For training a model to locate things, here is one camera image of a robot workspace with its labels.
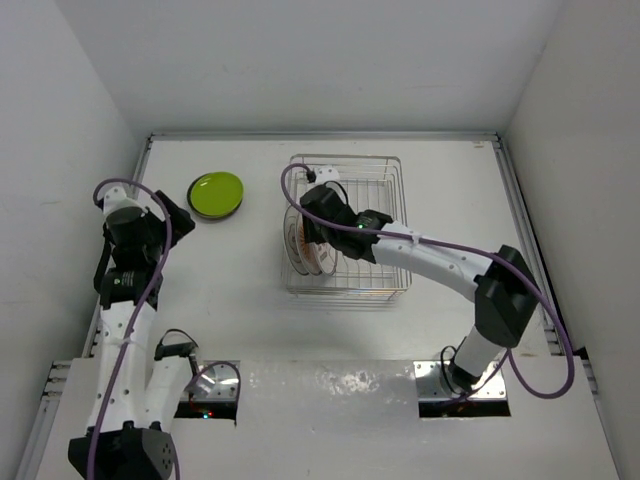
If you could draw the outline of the aluminium table frame rail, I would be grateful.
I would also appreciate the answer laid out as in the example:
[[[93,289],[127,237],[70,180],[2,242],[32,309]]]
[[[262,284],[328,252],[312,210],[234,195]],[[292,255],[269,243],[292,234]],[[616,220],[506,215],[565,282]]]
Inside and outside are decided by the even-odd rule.
[[[414,362],[459,342],[473,322],[456,293],[421,278],[379,304],[285,291],[279,178],[299,154],[396,157],[413,228],[487,250],[512,244],[540,267],[513,168],[492,137],[154,136],[145,184],[183,200],[196,176],[228,170],[246,188],[240,211],[199,225],[165,271],[155,333],[183,328],[204,356],[239,360],[243,379],[236,420],[174,422],[182,477],[613,478],[583,370],[556,400],[507,373],[506,417],[420,417]]]

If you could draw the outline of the white plate orange flower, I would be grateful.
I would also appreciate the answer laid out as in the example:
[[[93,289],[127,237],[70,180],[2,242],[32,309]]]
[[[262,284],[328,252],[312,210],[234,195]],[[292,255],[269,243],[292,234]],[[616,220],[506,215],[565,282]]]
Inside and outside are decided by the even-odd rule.
[[[321,275],[322,270],[316,260],[314,252],[310,245],[305,242],[304,228],[302,225],[296,227],[296,243],[303,266],[311,275]]]

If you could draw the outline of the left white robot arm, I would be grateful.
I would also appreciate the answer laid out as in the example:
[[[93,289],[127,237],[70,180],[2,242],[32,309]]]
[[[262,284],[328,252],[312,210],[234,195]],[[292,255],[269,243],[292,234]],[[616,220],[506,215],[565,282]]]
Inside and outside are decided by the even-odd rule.
[[[149,348],[169,251],[195,228],[190,214],[163,192],[163,215],[121,185],[98,205],[104,215],[99,294],[100,355],[95,402],[68,460],[84,479],[168,479],[177,454],[170,432],[195,372],[194,341]]]

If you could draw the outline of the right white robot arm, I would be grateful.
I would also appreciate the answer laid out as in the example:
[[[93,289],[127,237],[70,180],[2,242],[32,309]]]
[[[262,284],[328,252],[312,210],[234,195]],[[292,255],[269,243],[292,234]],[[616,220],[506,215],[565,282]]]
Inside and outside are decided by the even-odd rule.
[[[494,358],[520,343],[538,300],[527,288],[534,279],[517,249],[503,245],[496,259],[475,260],[424,243],[387,214],[354,212],[326,185],[312,187],[300,206],[306,242],[329,244],[353,260],[407,270],[474,304],[474,325],[442,374],[450,390],[471,392]]]

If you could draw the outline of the metal base plate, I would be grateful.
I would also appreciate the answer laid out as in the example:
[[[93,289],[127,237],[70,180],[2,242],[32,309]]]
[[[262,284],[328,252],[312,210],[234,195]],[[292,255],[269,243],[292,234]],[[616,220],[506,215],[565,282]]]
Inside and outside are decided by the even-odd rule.
[[[442,377],[439,360],[414,361],[414,378],[420,402],[443,402],[463,394],[460,387],[451,390]],[[471,401],[506,401],[507,389],[497,361],[492,362],[480,380],[472,386]]]
[[[183,396],[196,401],[237,401],[242,388],[240,362],[216,360],[196,367],[195,376],[188,382]]]

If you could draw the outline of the green plate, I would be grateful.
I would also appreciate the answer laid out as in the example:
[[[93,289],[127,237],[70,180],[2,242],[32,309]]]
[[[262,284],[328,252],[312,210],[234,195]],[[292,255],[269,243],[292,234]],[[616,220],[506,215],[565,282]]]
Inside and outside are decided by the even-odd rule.
[[[244,184],[230,172],[210,172],[196,178],[188,188],[187,203],[199,216],[222,219],[242,204]]]

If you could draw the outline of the dark grey blue plate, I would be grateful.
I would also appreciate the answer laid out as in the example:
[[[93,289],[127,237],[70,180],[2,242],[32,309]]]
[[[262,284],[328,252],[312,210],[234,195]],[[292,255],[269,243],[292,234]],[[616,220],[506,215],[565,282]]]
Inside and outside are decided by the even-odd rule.
[[[192,211],[201,219],[219,221],[235,215],[242,206],[242,200],[201,200],[190,204]]]

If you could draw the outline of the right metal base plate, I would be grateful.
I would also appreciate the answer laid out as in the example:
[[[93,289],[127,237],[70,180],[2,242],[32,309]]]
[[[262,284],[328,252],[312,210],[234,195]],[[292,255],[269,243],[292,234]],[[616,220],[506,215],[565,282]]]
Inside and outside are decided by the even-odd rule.
[[[414,378],[420,402],[443,402],[463,394],[460,387],[451,390],[442,377],[439,360],[414,361]],[[506,401],[507,389],[497,361],[492,362],[480,380],[472,386],[471,401]]]

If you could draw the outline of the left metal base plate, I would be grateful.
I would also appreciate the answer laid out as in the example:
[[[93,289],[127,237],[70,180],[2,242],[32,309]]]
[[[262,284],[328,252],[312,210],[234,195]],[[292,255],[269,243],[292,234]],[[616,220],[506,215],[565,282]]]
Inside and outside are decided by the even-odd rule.
[[[240,362],[216,360],[196,367],[195,376],[188,382],[183,396],[196,401],[237,401],[242,388]]]

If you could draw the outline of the white plate colourful print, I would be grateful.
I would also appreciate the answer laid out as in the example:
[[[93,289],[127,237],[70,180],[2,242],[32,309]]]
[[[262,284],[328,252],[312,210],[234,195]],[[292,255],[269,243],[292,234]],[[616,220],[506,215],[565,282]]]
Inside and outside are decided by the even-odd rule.
[[[314,243],[312,247],[320,271],[325,275],[334,275],[337,268],[337,251],[328,243]]]

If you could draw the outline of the white plate dark pattern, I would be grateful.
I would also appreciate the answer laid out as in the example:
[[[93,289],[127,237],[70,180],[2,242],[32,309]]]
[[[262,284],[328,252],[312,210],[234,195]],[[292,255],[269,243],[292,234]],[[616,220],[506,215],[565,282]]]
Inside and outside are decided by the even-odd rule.
[[[302,263],[296,240],[297,219],[298,211],[293,206],[289,206],[285,210],[283,220],[284,248],[294,271],[299,275],[306,276],[309,272]]]

